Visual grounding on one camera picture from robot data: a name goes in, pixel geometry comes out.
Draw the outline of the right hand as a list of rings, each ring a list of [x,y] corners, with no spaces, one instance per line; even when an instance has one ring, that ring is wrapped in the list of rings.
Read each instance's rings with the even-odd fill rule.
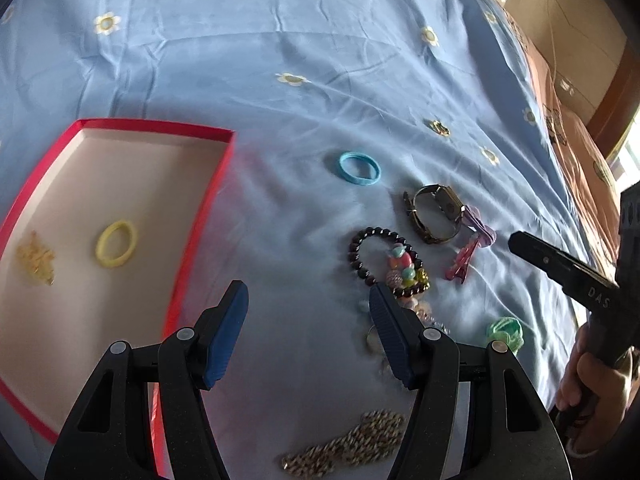
[[[587,323],[578,330],[555,396],[555,406],[561,412],[577,406],[587,391],[596,402],[586,409],[586,421],[573,430],[568,442],[570,456],[576,458],[596,454],[612,440],[639,387],[639,379],[634,378],[637,369],[634,349],[628,350],[616,367],[608,367],[587,350],[588,332]]]

